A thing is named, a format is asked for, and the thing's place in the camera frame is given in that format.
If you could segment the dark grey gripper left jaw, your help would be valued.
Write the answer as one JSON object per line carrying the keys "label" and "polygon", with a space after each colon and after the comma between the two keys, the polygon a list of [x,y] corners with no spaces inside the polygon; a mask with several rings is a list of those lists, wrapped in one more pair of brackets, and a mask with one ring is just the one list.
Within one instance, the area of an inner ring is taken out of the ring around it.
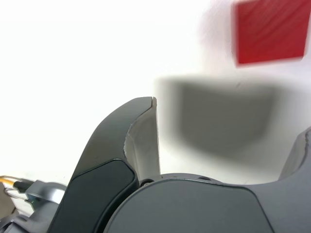
{"label": "dark grey gripper left jaw", "polygon": [[135,98],[90,137],[49,226],[51,233],[101,233],[140,182],[160,174],[157,102]]}

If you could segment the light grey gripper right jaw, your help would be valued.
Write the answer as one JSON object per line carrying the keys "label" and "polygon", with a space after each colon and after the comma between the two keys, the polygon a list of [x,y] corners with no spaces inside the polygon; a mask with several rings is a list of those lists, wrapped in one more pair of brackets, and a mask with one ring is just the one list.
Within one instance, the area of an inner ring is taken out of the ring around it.
{"label": "light grey gripper right jaw", "polygon": [[128,197],[106,233],[308,233],[311,230],[311,132],[289,155],[296,170],[262,184],[166,179]]}

